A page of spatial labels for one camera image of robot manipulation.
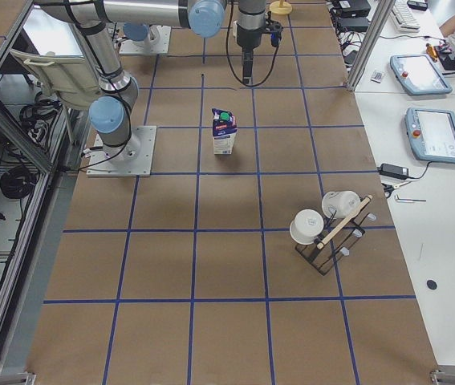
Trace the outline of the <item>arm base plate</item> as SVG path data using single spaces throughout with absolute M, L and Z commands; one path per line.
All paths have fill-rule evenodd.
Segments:
M 115 158 L 113 148 L 93 152 L 91 167 L 86 168 L 90 177 L 150 176 L 156 142 L 156 126 L 136 126 L 127 147 Z
M 166 55 L 169 51 L 170 26 L 125 23 L 117 39 L 121 55 Z

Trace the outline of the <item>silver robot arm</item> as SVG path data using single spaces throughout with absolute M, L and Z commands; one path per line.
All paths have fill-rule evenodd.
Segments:
M 93 128 L 102 140 L 107 161 L 132 159 L 139 150 L 134 137 L 131 112 L 138 96 L 138 85 L 122 66 L 107 31 L 114 22 L 178 26 L 188 28 L 204 39 L 221 29 L 225 12 L 238 13 L 236 41 L 242 49 L 242 76 L 237 81 L 254 87 L 254 51 L 262 36 L 270 36 L 273 48 L 282 38 L 282 25 L 273 20 L 264 1 L 38 1 L 44 12 L 72 25 L 78 32 L 83 51 L 98 75 L 103 95 L 89 108 Z
M 225 1 L 136 1 L 128 7 L 132 20 L 124 20 L 124 35 L 133 41 L 143 41 L 150 27 L 180 26 L 189 28 L 204 39 L 216 35 L 225 17 Z M 243 30 L 255 31 L 260 37 L 264 28 L 264 1 L 240 1 L 239 20 Z

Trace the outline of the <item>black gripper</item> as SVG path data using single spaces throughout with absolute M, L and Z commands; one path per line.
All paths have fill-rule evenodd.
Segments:
M 252 80 L 254 49 L 259 47 L 262 36 L 270 36 L 272 47 L 279 47 L 282 38 L 283 27 L 281 24 L 269 24 L 255 30 L 248 30 L 237 25 L 237 44 L 242 48 L 242 83 L 250 84 Z

